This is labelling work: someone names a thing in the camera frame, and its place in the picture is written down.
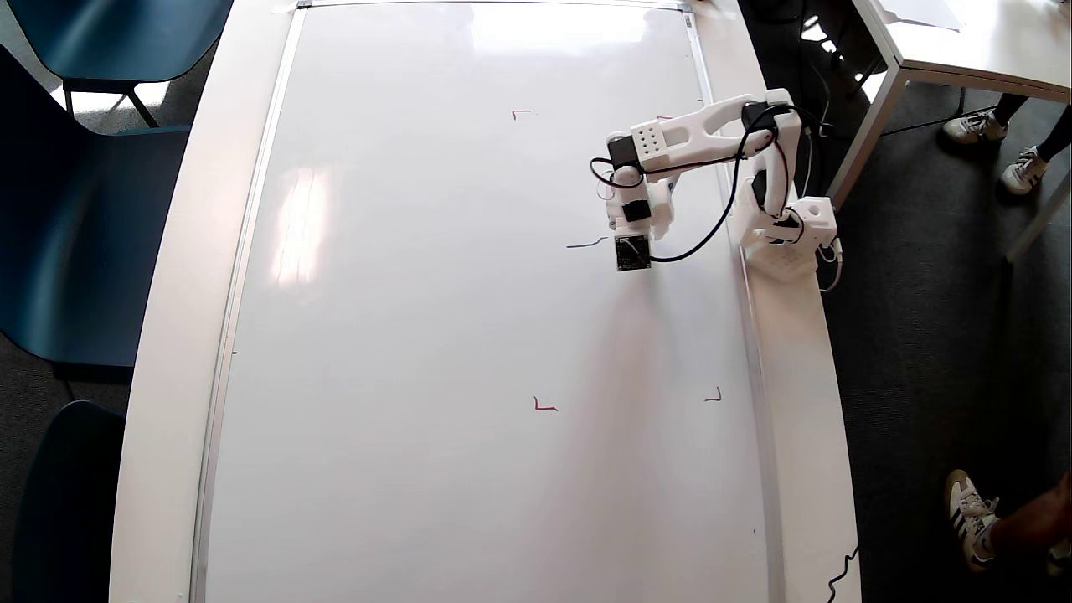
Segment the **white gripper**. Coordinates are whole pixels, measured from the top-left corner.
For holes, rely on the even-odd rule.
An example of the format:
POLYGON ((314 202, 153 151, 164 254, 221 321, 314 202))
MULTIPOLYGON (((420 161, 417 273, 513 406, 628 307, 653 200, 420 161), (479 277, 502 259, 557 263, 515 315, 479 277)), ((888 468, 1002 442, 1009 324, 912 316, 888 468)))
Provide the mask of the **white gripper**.
POLYGON ((653 238, 662 240, 673 224, 675 180, 653 183, 653 211, 647 201, 647 182, 640 172, 613 172, 606 187, 606 216, 615 236, 647 236, 653 216, 653 238))

